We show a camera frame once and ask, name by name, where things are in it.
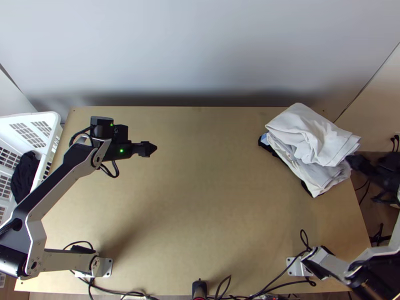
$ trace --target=floor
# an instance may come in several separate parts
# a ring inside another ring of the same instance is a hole
[[[382,153],[374,152],[364,152],[363,153],[370,160],[375,160],[376,158],[382,156]],[[361,173],[353,171],[351,175],[351,180],[354,189],[358,189],[366,182],[366,178]],[[395,222],[398,218],[399,209],[385,205],[374,203],[370,200],[371,197],[378,194],[380,189],[371,184],[368,188],[366,184],[363,188],[356,191],[358,201],[360,202],[365,194],[364,200],[362,201],[360,208],[362,215],[364,217],[365,226],[367,232],[370,236],[375,235],[380,228],[380,224],[383,223],[383,235],[390,235],[395,226]],[[333,292],[333,293],[309,293],[309,294],[297,294],[297,297],[291,295],[290,299],[300,299],[300,300],[357,300],[358,297],[350,292]],[[115,295],[94,295],[95,300],[117,300],[120,299],[119,296]],[[160,296],[160,300],[189,300],[189,296]],[[88,295],[69,295],[69,294],[51,294],[51,293],[30,293],[30,300],[87,300]]]

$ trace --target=white cloth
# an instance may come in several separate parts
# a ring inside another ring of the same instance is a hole
[[[315,198],[348,179],[344,160],[360,146],[359,136],[342,130],[307,106],[296,103],[265,127],[268,143]]]
[[[291,171],[304,181],[307,189],[315,198],[328,191],[334,185],[348,179],[351,175],[351,168],[347,161],[343,160],[337,166],[322,166],[317,163],[304,163],[300,159],[290,159],[290,149],[282,144],[273,135],[267,134],[267,143],[275,150],[278,156],[291,169]]]
[[[290,159],[305,164],[336,167],[360,146],[359,136],[338,128],[301,103],[293,104],[265,127],[290,148]]]

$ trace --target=black cable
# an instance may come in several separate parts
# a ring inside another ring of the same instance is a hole
[[[115,171],[115,175],[113,175],[109,168],[107,168],[103,163],[100,164],[100,169],[107,174],[107,176],[110,176],[111,178],[117,178],[120,175],[120,170],[118,169],[117,163],[115,160],[113,160],[112,162],[112,166],[114,167],[114,171]]]
[[[370,185],[371,185],[371,181],[368,183],[368,186],[366,187],[365,193],[362,196],[361,200],[359,201],[358,205],[361,205],[361,203],[363,202],[364,198],[366,197],[366,195],[368,194],[368,190],[370,189]]]
[[[396,148],[396,152],[399,151],[399,143],[400,143],[400,137],[398,134],[394,135],[395,140],[397,141],[397,148]]]
[[[94,300],[94,299],[93,299],[93,296],[92,296],[92,292],[91,292],[91,287],[92,287],[92,284],[93,284],[94,281],[95,281],[95,278],[94,278],[94,277],[93,277],[93,278],[90,278],[89,284],[87,285],[87,293],[88,293],[88,295],[89,295],[90,300]]]
[[[69,243],[68,245],[66,245],[63,248],[63,250],[67,249],[68,247],[70,247],[72,245],[82,244],[82,243],[88,244],[92,250],[94,249],[93,245],[90,242],[88,242],[87,240],[78,240],[78,241],[74,241],[72,243]],[[75,272],[73,270],[69,270],[69,271],[72,274],[75,275]],[[112,290],[112,289],[107,289],[107,288],[103,288],[103,287],[97,286],[94,283],[95,282],[95,278],[94,277],[90,278],[89,281],[86,281],[85,279],[80,278],[80,277],[76,277],[76,278],[78,278],[80,281],[82,281],[83,283],[85,283],[87,285],[87,289],[88,289],[87,292],[88,292],[90,300],[93,300],[93,295],[92,295],[92,292],[91,292],[92,288],[96,289],[96,290],[99,290],[99,291],[102,291],[102,292],[105,292],[105,293],[108,293],[108,294],[120,295],[120,296],[122,296],[122,298],[124,298],[124,296],[137,296],[137,297],[146,297],[149,300],[159,300],[154,296],[150,296],[150,295],[147,295],[147,294],[139,292],[139,291],[132,290],[132,291],[128,291],[128,292],[123,292],[123,291],[117,291],[117,290]]]
[[[264,291],[263,294],[267,294],[269,292],[272,292],[273,290],[279,289],[279,288],[283,288],[286,286],[291,286],[291,285],[296,285],[296,284],[304,284],[304,283],[308,283],[310,286],[315,287],[317,286],[317,283],[315,281],[310,280],[310,278],[308,276],[305,277],[305,280],[298,280],[298,281],[291,281],[291,282],[287,282],[287,283],[282,283],[280,285],[274,286],[270,289],[267,289]]]
[[[394,137],[391,137],[390,140],[391,140],[391,142],[392,142],[392,144],[393,144],[393,148],[391,149],[391,151],[392,151],[392,152],[395,152],[395,138],[394,138]]]
[[[359,188],[356,188],[355,191],[361,190],[363,187],[365,187],[365,186],[367,185],[367,183],[368,183],[369,181],[370,181],[370,180],[367,179],[366,182],[365,182],[362,186],[360,186]]]
[[[62,248],[62,250],[67,249],[69,246],[76,245],[76,244],[82,244],[82,243],[88,244],[90,249],[94,250],[93,245],[90,242],[88,242],[87,240],[78,240],[78,241],[71,242],[68,245],[66,245],[64,248]]]
[[[300,239],[301,239],[301,241],[303,242],[303,245],[305,246],[305,249],[306,249],[307,251],[311,251],[312,249],[311,249],[311,247],[309,246],[309,237],[307,236],[307,233],[306,233],[306,231],[305,231],[304,229],[300,230]]]
[[[69,140],[69,144],[68,144],[69,147],[72,146],[72,144],[74,143],[74,140],[77,138],[77,136],[86,133],[87,131],[89,131],[89,130],[92,129],[92,128],[93,128],[93,125],[90,125],[89,127],[86,127],[85,129],[82,129],[81,131],[78,131],[77,133],[75,133],[75,134],[71,137],[71,139]],[[90,137],[89,134],[88,134],[88,136],[89,136],[89,138],[90,138],[90,142],[93,144],[92,138]]]
[[[22,220],[15,218],[0,230],[0,237],[13,228],[22,228]]]
[[[214,300],[221,300],[221,299],[224,297],[224,295],[225,295],[225,293],[227,292],[229,286],[231,285],[231,278],[232,278],[232,275],[229,275],[229,276],[225,277],[225,278],[218,284],[218,287],[216,288]],[[228,281],[228,283],[226,284],[225,290],[222,292],[221,296],[218,296],[219,293],[220,293],[220,288],[221,288],[221,286],[224,284],[225,281]]]
[[[283,274],[285,274],[285,272],[295,263],[295,261],[296,261],[299,257],[301,257],[303,254],[305,254],[305,253],[307,253],[307,252],[309,252],[309,251],[312,250],[311,247],[309,246],[309,237],[307,236],[307,233],[306,233],[306,231],[305,231],[304,229],[300,230],[300,239],[301,239],[301,241],[303,242],[303,244],[304,244],[304,246],[305,246],[305,250],[302,251],[302,252],[300,252],[299,254],[297,254],[297,255],[294,257],[294,259],[291,261],[291,263],[282,271],[282,273],[280,273],[280,274],[279,274],[277,277],[275,277],[270,283],[268,283],[266,286],[264,286],[264,287],[262,288],[262,290],[260,290],[259,292],[257,292],[257,293],[255,293],[255,294],[251,295],[251,296],[249,297],[249,299],[254,299],[254,298],[259,297],[259,296],[261,296],[261,295],[264,295],[264,294],[266,294],[266,293],[268,293],[268,292],[270,292],[270,291],[272,291],[272,290],[274,290],[274,289],[277,289],[277,288],[280,288],[280,287],[284,287],[284,286],[288,286],[288,285],[302,284],[302,283],[308,283],[308,284],[310,284],[312,287],[315,287],[315,286],[317,285],[314,281],[312,281],[312,280],[310,280],[308,277],[306,277],[305,280],[293,281],[293,282],[285,283],[285,284],[283,284],[283,285],[281,284],[281,285],[278,285],[278,286],[276,286],[276,287],[273,287],[273,288],[268,289],[268,288],[270,287],[270,285],[272,285],[272,284],[273,284],[275,281],[277,281]]]

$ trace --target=tabletop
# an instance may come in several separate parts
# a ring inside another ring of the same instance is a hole
[[[286,257],[305,249],[301,229],[310,246],[353,260],[370,243],[350,179],[312,198],[288,167],[258,146],[265,124],[284,109],[72,108],[52,170],[91,116],[128,125],[132,142],[150,141],[158,150],[150,158],[117,161],[116,179],[101,171],[79,179],[43,218],[46,248],[90,241],[114,260],[111,277],[97,278],[97,285],[152,295],[189,295],[198,278],[208,281],[212,295],[228,275],[229,294],[254,294],[286,267]],[[273,286],[299,279],[285,274]],[[276,292],[347,290],[334,279],[315,280],[316,287],[301,283]],[[88,290],[68,271],[17,280],[15,288]]]

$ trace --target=basket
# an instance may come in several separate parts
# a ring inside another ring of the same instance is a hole
[[[60,115],[53,111],[0,117],[0,225],[17,206],[11,192],[11,177],[21,155],[34,151],[36,158],[40,158],[30,191],[49,175],[63,132],[60,120]]]

